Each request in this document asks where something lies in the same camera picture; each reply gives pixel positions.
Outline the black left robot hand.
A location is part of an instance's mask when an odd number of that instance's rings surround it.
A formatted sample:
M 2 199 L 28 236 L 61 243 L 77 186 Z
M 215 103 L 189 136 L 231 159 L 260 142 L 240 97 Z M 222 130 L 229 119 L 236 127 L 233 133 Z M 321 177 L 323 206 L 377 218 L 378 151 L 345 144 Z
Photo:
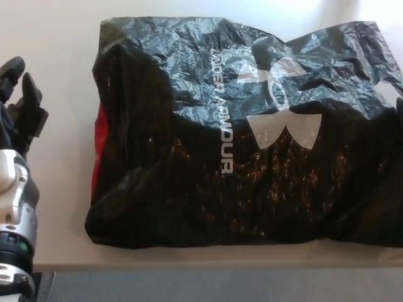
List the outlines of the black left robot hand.
M 7 105 L 18 81 L 23 96 Z M 1 149 L 10 149 L 26 157 L 35 137 L 39 137 L 48 118 L 41 107 L 42 92 L 30 73 L 25 72 L 22 57 L 13 57 L 1 66 Z

